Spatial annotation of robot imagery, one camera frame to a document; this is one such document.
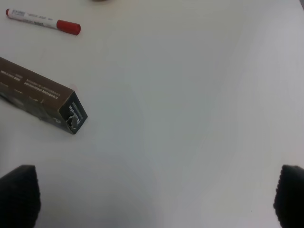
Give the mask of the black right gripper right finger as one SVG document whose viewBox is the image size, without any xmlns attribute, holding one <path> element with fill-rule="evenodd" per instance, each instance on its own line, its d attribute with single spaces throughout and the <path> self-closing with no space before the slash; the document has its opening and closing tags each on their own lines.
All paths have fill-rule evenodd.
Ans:
<svg viewBox="0 0 304 228">
<path fill-rule="evenodd" d="M 283 165 L 273 204 L 282 228 L 304 226 L 304 170 L 299 166 Z"/>
</svg>

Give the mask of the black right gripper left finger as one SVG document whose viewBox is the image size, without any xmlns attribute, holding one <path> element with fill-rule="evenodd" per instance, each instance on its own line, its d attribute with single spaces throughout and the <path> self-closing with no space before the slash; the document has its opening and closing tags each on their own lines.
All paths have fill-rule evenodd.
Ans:
<svg viewBox="0 0 304 228">
<path fill-rule="evenodd" d="M 36 167 L 21 165 L 0 179 L 0 226 L 33 228 L 41 209 Z"/>
</svg>

